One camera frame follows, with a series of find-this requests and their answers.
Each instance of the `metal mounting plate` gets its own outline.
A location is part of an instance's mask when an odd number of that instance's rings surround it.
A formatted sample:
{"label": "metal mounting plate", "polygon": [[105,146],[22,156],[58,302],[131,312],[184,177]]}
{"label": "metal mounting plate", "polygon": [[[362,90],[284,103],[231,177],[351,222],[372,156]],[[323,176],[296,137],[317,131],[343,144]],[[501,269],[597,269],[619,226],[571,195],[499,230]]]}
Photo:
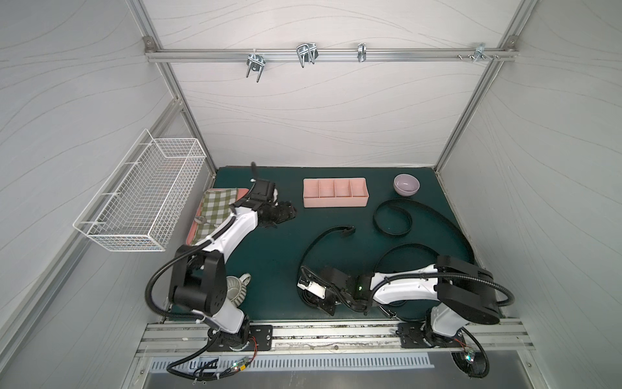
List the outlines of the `metal mounting plate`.
{"label": "metal mounting plate", "polygon": [[[258,351],[270,351],[272,348],[272,326],[251,326],[251,336],[254,336],[257,340]],[[243,349],[237,350],[237,352],[252,352],[254,350],[254,344],[250,341]],[[213,344],[208,352],[222,352],[232,351],[229,347],[220,344]]]}

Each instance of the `metal hook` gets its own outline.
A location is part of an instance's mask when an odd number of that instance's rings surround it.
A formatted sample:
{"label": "metal hook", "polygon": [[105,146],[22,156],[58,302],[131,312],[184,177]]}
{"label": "metal hook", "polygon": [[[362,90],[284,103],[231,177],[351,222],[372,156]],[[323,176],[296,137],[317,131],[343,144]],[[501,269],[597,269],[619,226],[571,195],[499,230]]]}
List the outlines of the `metal hook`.
{"label": "metal hook", "polygon": [[358,44],[358,61],[365,62],[367,59],[367,45],[364,43]]}
{"label": "metal hook", "polygon": [[251,73],[251,70],[255,72],[259,72],[257,74],[257,82],[259,82],[259,77],[261,77],[261,73],[264,71],[264,67],[266,66],[266,61],[264,61],[264,57],[258,54],[249,54],[246,59],[246,65],[248,65],[248,70],[246,71],[246,78]]}
{"label": "metal hook", "polygon": [[473,53],[473,55],[469,55],[469,58],[471,58],[473,62],[477,62],[480,59],[485,60],[486,56],[484,55],[484,48],[485,45],[483,43],[480,44],[478,47],[475,48],[475,52]]}
{"label": "metal hook", "polygon": [[296,54],[300,61],[300,66],[305,67],[305,59],[309,59],[309,62],[315,65],[315,59],[318,56],[317,46],[314,43],[303,43],[296,47]]}

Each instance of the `wavy line pattern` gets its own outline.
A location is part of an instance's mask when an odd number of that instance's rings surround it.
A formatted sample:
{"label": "wavy line pattern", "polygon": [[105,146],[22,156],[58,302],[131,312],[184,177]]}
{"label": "wavy line pattern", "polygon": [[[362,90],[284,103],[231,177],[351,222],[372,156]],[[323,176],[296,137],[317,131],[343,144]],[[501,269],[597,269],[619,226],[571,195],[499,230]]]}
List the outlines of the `wavy line pattern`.
{"label": "wavy line pattern", "polygon": [[[25,0],[1,8],[0,327],[172,97],[146,62],[124,0]],[[179,117],[172,131],[184,130],[187,136]],[[168,256],[91,246],[0,387],[119,387],[152,320],[143,285]],[[36,375],[28,372],[32,363],[42,367]]]}
{"label": "wavy line pattern", "polygon": [[480,78],[468,65],[283,63],[259,83],[236,63],[174,69],[219,166],[251,156],[268,166],[431,166]]}
{"label": "wavy line pattern", "polygon": [[144,0],[167,49],[496,46],[519,0]]}
{"label": "wavy line pattern", "polygon": [[613,388],[620,369],[611,361],[622,356],[612,331],[622,327],[622,4],[549,0],[535,12],[521,56],[503,66],[440,176],[480,260],[517,295],[512,314],[547,381]]}

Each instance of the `pink plastic organizer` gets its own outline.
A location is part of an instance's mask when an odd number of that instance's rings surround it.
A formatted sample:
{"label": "pink plastic organizer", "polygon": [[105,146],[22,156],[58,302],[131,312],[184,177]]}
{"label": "pink plastic organizer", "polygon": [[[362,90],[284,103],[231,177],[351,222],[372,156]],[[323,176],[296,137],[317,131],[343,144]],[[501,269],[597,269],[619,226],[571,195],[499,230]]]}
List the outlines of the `pink plastic organizer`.
{"label": "pink plastic organizer", "polygon": [[364,178],[305,178],[305,208],[364,207],[369,193]]}

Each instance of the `red wire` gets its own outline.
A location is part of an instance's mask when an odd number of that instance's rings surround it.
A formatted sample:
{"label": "red wire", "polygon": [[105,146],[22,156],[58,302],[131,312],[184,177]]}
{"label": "red wire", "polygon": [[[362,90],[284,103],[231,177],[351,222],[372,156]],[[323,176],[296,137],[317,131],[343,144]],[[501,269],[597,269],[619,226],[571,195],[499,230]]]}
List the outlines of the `red wire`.
{"label": "red wire", "polygon": [[251,338],[253,339],[253,342],[255,343],[255,353],[253,353],[253,357],[248,362],[249,365],[255,360],[255,357],[257,356],[257,339],[255,339],[254,336],[251,336]]}
{"label": "red wire", "polygon": [[465,347],[468,347],[467,344],[460,342],[458,339],[453,338],[456,342],[460,343],[460,345],[462,346],[462,348],[464,349]]}

